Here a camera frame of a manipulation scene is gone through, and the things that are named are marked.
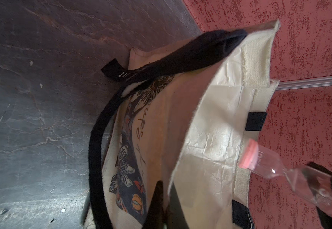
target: plastic bottle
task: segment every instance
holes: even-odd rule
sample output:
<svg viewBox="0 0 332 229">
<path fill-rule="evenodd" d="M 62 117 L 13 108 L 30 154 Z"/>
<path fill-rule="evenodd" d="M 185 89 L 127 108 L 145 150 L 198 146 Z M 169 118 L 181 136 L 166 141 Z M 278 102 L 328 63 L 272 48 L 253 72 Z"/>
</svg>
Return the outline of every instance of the plastic bottle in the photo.
<svg viewBox="0 0 332 229">
<path fill-rule="evenodd" d="M 250 139 L 239 167 L 271 179 L 285 176 L 292 190 L 301 198 L 315 204 L 332 217 L 331 176 L 309 166 L 287 169 L 278 153 Z"/>
</svg>

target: dark stone floor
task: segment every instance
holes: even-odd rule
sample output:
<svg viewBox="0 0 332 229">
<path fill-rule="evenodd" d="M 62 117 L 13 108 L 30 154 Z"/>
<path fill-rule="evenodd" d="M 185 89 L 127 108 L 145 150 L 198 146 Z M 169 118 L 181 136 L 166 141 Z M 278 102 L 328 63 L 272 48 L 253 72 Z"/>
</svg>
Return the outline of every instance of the dark stone floor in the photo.
<svg viewBox="0 0 332 229">
<path fill-rule="evenodd" d="M 198 34 L 182 0 L 0 1 L 0 229 L 81 228 L 101 67 Z"/>
</svg>

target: canvas tote bag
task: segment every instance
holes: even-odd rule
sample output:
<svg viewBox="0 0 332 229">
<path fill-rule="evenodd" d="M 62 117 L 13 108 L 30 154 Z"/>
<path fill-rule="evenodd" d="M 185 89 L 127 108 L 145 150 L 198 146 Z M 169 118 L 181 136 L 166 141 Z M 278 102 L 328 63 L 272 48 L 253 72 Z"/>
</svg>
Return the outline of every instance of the canvas tote bag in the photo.
<svg viewBox="0 0 332 229">
<path fill-rule="evenodd" d="M 272 21 L 151 52 L 133 48 L 129 70 L 115 60 L 103 68 L 124 86 L 91 133 L 91 209 L 84 228 L 146 226 L 160 187 L 161 211 L 181 215 L 182 227 L 253 228 L 243 212 L 250 172 L 236 165 L 247 140 L 257 139 L 278 85 L 269 79 L 278 28 Z M 102 134 L 116 110 L 101 167 Z M 180 214 L 168 211 L 173 196 Z"/>
</svg>

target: red textured wall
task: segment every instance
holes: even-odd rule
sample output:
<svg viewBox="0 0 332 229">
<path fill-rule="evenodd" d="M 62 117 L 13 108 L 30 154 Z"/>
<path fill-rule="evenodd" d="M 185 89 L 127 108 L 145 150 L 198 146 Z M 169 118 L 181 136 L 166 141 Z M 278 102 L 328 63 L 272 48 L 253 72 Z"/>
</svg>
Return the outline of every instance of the red textured wall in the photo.
<svg viewBox="0 0 332 229">
<path fill-rule="evenodd" d="M 279 19 L 270 75 L 281 81 L 332 75 L 332 0 L 184 0 L 203 31 Z"/>
<path fill-rule="evenodd" d="M 276 91 L 259 143 L 287 167 L 313 161 L 332 171 L 332 86 Z M 316 209 L 295 196 L 285 178 L 252 174 L 249 208 L 258 229 L 321 228 Z"/>
<path fill-rule="evenodd" d="M 281 81 L 332 75 L 332 0 L 184 0 L 203 31 L 279 19 L 270 76 Z M 277 91 L 260 144 L 287 167 L 314 161 L 332 171 L 332 86 Z M 316 209 L 285 178 L 252 175 L 249 208 L 257 229 L 321 228 Z"/>
</svg>

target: pink bottle cap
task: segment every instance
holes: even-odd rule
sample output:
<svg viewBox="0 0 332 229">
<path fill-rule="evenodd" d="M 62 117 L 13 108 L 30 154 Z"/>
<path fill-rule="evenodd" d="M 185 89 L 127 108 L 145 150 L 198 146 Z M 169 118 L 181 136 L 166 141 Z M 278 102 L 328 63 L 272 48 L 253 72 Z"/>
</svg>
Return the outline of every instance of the pink bottle cap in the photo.
<svg viewBox="0 0 332 229">
<path fill-rule="evenodd" d="M 258 162 L 258 149 L 258 143 L 252 139 L 249 139 L 245 153 L 239 162 L 239 167 L 243 169 L 254 170 Z"/>
</svg>

